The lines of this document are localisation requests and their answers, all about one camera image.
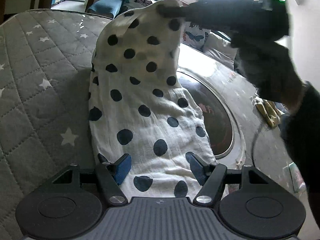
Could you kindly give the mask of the right gloved hand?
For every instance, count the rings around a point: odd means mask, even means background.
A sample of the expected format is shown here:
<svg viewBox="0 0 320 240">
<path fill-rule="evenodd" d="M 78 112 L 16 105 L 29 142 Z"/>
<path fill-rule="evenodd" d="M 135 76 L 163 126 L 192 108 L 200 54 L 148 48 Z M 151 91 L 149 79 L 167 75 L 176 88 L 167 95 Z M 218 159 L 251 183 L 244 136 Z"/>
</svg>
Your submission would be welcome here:
<svg viewBox="0 0 320 240">
<path fill-rule="evenodd" d="M 295 71 L 289 51 L 273 41 L 235 37 L 247 80 L 258 89 L 262 99 L 279 102 L 295 112 L 303 99 L 305 83 Z"/>
</svg>

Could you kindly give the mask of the right dark sleeve forearm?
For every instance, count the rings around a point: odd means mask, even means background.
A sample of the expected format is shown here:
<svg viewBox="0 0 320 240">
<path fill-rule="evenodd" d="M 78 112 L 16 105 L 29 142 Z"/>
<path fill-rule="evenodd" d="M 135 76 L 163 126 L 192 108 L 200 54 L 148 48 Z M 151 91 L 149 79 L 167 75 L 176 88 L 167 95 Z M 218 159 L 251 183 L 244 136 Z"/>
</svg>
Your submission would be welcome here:
<svg viewBox="0 0 320 240">
<path fill-rule="evenodd" d="M 313 217 L 319 224 L 319 92 L 305 84 L 300 106 L 281 118 L 280 136 L 306 184 Z"/>
</svg>

